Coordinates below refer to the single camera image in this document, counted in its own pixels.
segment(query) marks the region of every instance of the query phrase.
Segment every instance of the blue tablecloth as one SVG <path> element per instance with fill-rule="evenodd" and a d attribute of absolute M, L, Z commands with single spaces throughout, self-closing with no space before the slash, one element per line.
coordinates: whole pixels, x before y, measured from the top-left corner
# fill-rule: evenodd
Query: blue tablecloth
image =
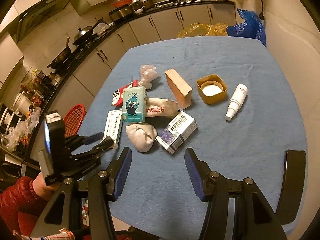
<path fill-rule="evenodd" d="M 161 75 L 152 82 L 148 97 L 175 100 L 164 71 L 174 68 L 193 88 L 192 105 L 185 109 L 198 129 L 174 155 L 159 143 L 146 154 L 137 152 L 123 124 L 118 150 L 103 155 L 98 170 L 118 158 L 124 147 L 132 149 L 132 165 L 123 194 L 110 204 L 112 215 L 166 239 L 198 239 L 207 204 L 195 195 L 184 163 L 192 147 L 200 160 L 226 178 L 251 177 L 274 210 L 280 196 L 287 149 L 307 150 L 302 117 L 292 90 L 274 58 L 258 40 L 236 37 L 191 37 L 142 45 L 127 51 L 92 103 L 79 134 L 104 131 L 112 92 L 140 79 L 141 64 L 153 64 Z M 225 121 L 228 100 L 209 106 L 200 98 L 196 81 L 219 75 L 228 85 L 228 97 L 240 83 L 248 95 L 233 119 Z M 159 133 L 170 119 L 146 122 Z M 92 145 L 81 150 L 92 148 Z M 233 201 L 230 201 L 226 239 L 231 239 Z M 284 227 L 291 231 L 297 223 Z"/>

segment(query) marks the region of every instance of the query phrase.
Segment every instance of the red container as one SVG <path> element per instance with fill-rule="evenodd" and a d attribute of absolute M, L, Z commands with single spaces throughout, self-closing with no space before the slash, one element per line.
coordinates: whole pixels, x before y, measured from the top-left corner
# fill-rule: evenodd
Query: red container
<path fill-rule="evenodd" d="M 113 5 L 114 5 L 114 7 L 119 8 L 125 4 L 130 4 L 131 2 L 132 2 L 132 0 L 120 0 L 116 3 L 114 3 Z"/>

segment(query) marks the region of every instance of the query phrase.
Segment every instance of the brown box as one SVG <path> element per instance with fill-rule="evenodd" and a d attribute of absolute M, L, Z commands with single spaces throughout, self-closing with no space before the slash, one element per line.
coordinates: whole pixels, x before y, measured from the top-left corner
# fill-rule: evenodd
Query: brown box
<path fill-rule="evenodd" d="M 188 83 L 173 68 L 165 71 L 165 77 L 179 106 L 182 109 L 191 106 L 192 88 Z"/>
<path fill-rule="evenodd" d="M 203 85 L 216 85 L 218 87 L 220 87 L 220 89 L 222 90 L 222 92 L 215 94 L 213 96 L 206 96 L 203 92 L 202 92 L 202 88 Z M 200 97 L 202 98 L 202 100 L 207 104 L 207 105 L 212 105 L 215 104 L 219 101 L 222 101 L 223 99 L 225 99 L 227 97 L 227 89 L 228 86 L 227 84 L 217 75 L 209 75 L 203 78 L 200 78 L 197 80 L 197 86 L 198 86 L 198 93 L 200 95 Z"/>

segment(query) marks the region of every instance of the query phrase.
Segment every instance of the wok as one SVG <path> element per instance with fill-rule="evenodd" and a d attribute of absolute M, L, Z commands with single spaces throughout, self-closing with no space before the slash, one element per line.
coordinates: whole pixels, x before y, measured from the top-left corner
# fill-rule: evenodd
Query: wok
<path fill-rule="evenodd" d="M 106 23 L 103 19 L 100 19 L 96 22 L 94 26 L 87 26 L 83 29 L 79 28 L 77 35 L 73 39 L 72 45 L 79 46 L 80 44 L 84 43 L 87 39 L 89 39 L 93 34 L 93 29 L 99 23 Z"/>
<path fill-rule="evenodd" d="M 60 64 L 63 63 L 71 54 L 71 49 L 69 48 L 70 37 L 67 38 L 67 44 L 65 49 L 51 62 L 47 67 L 52 69 L 57 69 L 60 67 Z"/>

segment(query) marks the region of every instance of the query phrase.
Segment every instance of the range hood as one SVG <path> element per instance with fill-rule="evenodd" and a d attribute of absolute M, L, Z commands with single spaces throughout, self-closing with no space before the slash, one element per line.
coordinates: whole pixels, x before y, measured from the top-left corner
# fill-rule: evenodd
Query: range hood
<path fill-rule="evenodd" d="M 42 22 L 62 11 L 71 0 L 42 0 L 32 6 L 18 23 L 16 42 L 21 41 Z"/>

